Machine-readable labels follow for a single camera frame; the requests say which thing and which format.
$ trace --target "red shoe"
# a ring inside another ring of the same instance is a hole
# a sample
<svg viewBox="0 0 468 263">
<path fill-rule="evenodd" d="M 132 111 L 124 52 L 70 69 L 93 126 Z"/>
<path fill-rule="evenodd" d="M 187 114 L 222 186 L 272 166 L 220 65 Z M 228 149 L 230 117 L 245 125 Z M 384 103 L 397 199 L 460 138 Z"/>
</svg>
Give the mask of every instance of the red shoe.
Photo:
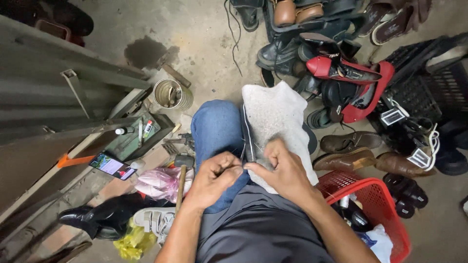
<svg viewBox="0 0 468 263">
<path fill-rule="evenodd" d="M 352 105 L 352 102 L 348 104 L 341 111 L 341 114 L 343 114 L 344 123 L 353 123 L 364 119 L 367 115 L 369 115 L 369 113 L 371 113 L 375 109 L 375 106 L 377 106 L 377 102 L 379 102 L 380 96 L 382 95 L 384 89 L 387 87 L 388 82 L 395 73 L 395 68 L 389 62 L 381 61 L 379 62 L 377 71 L 379 71 L 379 73 L 382 75 L 382 78 L 377 83 L 373 84 L 376 85 L 376 87 L 370 88 L 371 84 L 368 84 L 365 88 L 364 93 L 361 94 L 362 97 L 365 95 L 366 92 L 374 92 L 371 102 L 367 105 L 365 109 L 356 108 Z"/>
<path fill-rule="evenodd" d="M 341 60 L 340 66 L 344 70 L 337 69 L 332 65 L 331 59 L 323 56 L 317 56 L 310 59 L 306 65 L 312 74 L 319 79 L 333 79 L 347 81 L 358 85 L 367 85 L 374 83 L 382 78 L 382 75 L 374 70 L 350 63 L 344 59 Z"/>
</svg>

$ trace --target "red plastic basket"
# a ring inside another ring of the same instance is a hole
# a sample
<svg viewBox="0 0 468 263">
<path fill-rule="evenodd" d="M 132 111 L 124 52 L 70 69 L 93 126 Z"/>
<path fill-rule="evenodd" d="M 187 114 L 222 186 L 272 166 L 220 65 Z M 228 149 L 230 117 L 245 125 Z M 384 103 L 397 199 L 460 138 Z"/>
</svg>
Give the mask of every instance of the red plastic basket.
<svg viewBox="0 0 468 263">
<path fill-rule="evenodd" d="M 355 193 L 362 203 L 364 214 L 375 226 L 382 224 L 393 242 L 392 263 L 401 263 L 411 251 L 406 229 L 396 214 L 395 203 L 385 183 L 377 178 L 363 179 L 356 174 L 333 171 L 319 178 L 315 186 L 329 205 Z"/>
</svg>

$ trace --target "smartphone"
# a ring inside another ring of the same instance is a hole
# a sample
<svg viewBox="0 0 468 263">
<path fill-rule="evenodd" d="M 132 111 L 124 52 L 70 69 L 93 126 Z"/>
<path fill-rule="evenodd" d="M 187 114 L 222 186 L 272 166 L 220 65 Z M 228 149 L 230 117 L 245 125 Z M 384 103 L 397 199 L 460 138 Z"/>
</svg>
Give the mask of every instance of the smartphone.
<svg viewBox="0 0 468 263">
<path fill-rule="evenodd" d="M 101 170 L 104 173 L 108 173 L 120 180 L 127 180 L 131 175 L 133 175 L 133 173 L 136 172 L 136 170 L 130 168 L 128 164 L 124 164 L 123 162 L 110 157 L 106 153 L 100 153 L 96 155 L 89 162 L 89 166 Z"/>
</svg>

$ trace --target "gray shirt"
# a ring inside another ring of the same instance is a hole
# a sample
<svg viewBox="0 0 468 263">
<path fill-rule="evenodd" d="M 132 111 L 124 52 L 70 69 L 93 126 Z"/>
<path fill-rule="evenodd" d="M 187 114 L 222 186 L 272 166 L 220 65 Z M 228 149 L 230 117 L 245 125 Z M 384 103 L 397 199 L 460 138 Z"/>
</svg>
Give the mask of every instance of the gray shirt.
<svg viewBox="0 0 468 263">
<path fill-rule="evenodd" d="M 307 215 L 260 186 L 246 185 L 229 208 L 202 219 L 197 263 L 331 263 Z"/>
</svg>

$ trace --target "blue jeans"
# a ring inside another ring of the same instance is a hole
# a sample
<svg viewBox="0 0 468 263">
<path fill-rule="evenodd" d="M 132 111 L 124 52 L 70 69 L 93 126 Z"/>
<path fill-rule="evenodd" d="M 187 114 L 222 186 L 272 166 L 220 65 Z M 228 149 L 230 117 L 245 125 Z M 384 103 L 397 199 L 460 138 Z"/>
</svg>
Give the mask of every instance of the blue jeans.
<svg viewBox="0 0 468 263">
<path fill-rule="evenodd" d="M 192 136 L 195 141 L 196 168 L 204 160 L 225 151 L 240 157 L 244 148 L 241 130 L 241 114 L 230 101 L 214 100 L 203 103 L 193 116 L 191 124 Z M 241 174 L 237 181 L 223 192 L 205 213 L 213 214 L 228 208 L 237 193 L 247 184 L 250 176 L 247 171 Z"/>
</svg>

